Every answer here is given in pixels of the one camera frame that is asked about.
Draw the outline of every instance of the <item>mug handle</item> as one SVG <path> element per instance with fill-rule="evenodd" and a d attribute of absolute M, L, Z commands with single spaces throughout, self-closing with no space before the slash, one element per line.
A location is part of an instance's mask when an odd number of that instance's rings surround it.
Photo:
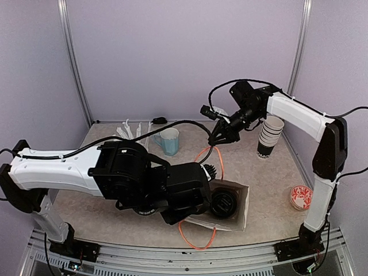
<path fill-rule="evenodd" d="M 160 147 L 162 147 L 162 138 L 161 138 L 160 134 L 154 134 L 152 138 L 153 138 L 154 142 L 155 142 L 157 145 L 159 145 Z"/>

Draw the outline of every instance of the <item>metal frame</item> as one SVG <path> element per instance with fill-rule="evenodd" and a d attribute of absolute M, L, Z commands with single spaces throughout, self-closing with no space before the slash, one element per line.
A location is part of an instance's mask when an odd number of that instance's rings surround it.
<path fill-rule="evenodd" d="M 322 234 L 326 244 L 327 231 Z M 273 267 L 290 263 L 277 262 L 274 244 L 250 244 L 247 246 L 209 248 L 196 251 L 188 248 L 149 248 L 119 246 L 99 243 L 100 254 L 96 263 L 83 262 L 78 275 L 104 276 L 158 276 L 158 275 L 274 275 Z M 350 254 L 339 228 L 332 229 L 329 251 L 336 250 L 345 276 L 353 276 Z M 293 262 L 308 257 L 294 259 Z M 53 267 L 67 267 L 69 261 L 79 260 L 63 257 L 49 252 Z M 44 232 L 34 230 L 23 257 L 19 276 L 28 276 L 35 262 L 45 263 Z"/>
<path fill-rule="evenodd" d="M 301 159 L 299 158 L 299 156 L 297 155 L 294 147 L 292 146 L 292 144 L 290 143 L 290 139 L 288 138 L 287 134 L 285 133 L 285 131 L 282 132 L 282 137 L 285 141 L 285 144 L 295 162 L 295 165 L 297 165 L 298 171 L 301 174 L 301 178 L 303 179 L 304 183 L 309 187 L 309 188 L 313 188 L 313 181 L 311 180 L 311 178 L 309 177 L 308 173 L 306 172 L 306 169 L 301 161 Z"/>
<path fill-rule="evenodd" d="M 88 127 L 90 128 L 93 125 L 93 118 L 91 114 L 91 110 L 88 105 L 88 101 L 86 98 L 85 91 L 83 89 L 81 75 L 79 74 L 78 65 L 76 62 L 74 47 L 73 47 L 73 40 L 71 37 L 71 29 L 69 25 L 69 18 L 68 18 L 68 9 L 67 9 L 67 1 L 66 0 L 58 0 L 59 4 L 59 13 L 60 13 L 60 19 L 62 22 L 63 32 L 64 32 L 64 38 L 67 45 L 68 50 L 68 56 L 69 61 L 74 77 L 74 82 L 76 85 L 76 90 L 78 93 L 79 101 L 81 102 L 82 111 L 85 116 L 86 122 Z"/>
<path fill-rule="evenodd" d="M 306 33 L 308 31 L 309 18 L 311 16 L 310 14 L 311 9 L 312 9 L 312 0 L 304 0 L 304 8 L 303 8 L 303 15 L 302 15 L 301 25 L 300 25 L 297 52 L 295 54 L 292 75 L 290 77 L 289 84 L 287 86 L 287 93 L 291 96 L 294 94 L 294 89 L 295 89 L 296 81 L 298 78 L 302 54 L 303 54 L 304 45 L 305 45 Z"/>

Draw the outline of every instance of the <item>light blue mug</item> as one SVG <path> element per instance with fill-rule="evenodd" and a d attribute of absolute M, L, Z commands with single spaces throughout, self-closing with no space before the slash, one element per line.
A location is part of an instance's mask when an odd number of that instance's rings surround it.
<path fill-rule="evenodd" d="M 179 151 L 179 131 L 176 128 L 167 128 L 155 134 L 153 139 L 165 155 L 174 156 Z"/>

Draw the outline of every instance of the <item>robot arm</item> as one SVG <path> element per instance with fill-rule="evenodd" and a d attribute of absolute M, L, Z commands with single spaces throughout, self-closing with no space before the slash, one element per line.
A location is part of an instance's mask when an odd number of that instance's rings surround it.
<path fill-rule="evenodd" d="M 72 226 L 54 210 L 48 189 L 116 200 L 119 210 L 133 209 L 142 216 L 160 212 L 166 223 L 175 224 L 208 209 L 209 181 L 216 176 L 211 165 L 171 166 L 130 140 L 105 142 L 72 156 L 71 151 L 36 151 L 21 140 L 13 152 L 17 156 L 11 164 L 0 168 L 0 185 L 8 201 L 40 224 L 51 251 L 77 259 L 81 252 L 95 252 L 87 254 L 89 261 L 95 261 L 98 245 L 74 240 Z M 50 156 L 56 158 L 42 160 Z"/>
<path fill-rule="evenodd" d="M 332 119 L 296 102 L 275 86 L 253 89 L 246 81 L 236 82 L 230 94 L 240 107 L 230 118 L 223 118 L 203 106 L 201 113 L 219 118 L 210 144 L 226 144 L 240 140 L 239 132 L 266 114 L 275 115 L 311 135 L 319 147 L 313 158 L 315 177 L 313 198 L 296 243 L 280 243 L 276 252 L 280 261 L 322 251 L 320 234 L 335 201 L 336 179 L 347 157 L 347 124 L 343 118 Z"/>

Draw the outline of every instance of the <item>lavender wall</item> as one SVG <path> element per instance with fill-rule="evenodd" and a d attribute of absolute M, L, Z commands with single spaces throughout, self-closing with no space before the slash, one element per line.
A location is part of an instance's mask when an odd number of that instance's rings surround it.
<path fill-rule="evenodd" d="M 314 1 L 295 96 L 329 114 L 368 105 L 368 2 Z M 344 172 L 368 166 L 368 112 L 348 122 L 349 153 Z M 287 133 L 308 173 L 317 143 L 294 127 Z M 366 275 L 368 263 L 368 173 L 342 179 L 332 222 L 340 226 L 356 265 Z"/>
<path fill-rule="evenodd" d="M 286 87 L 302 8 L 293 0 L 69 1 L 94 119 L 203 119 L 208 92 L 230 79 Z M 213 99 L 231 112 L 228 89 Z"/>
<path fill-rule="evenodd" d="M 56 0 L 0 1 L 0 148 L 79 146 L 87 132 Z M 0 164 L 9 162 L 3 154 Z M 0 202 L 0 275 L 15 275 L 33 221 Z"/>

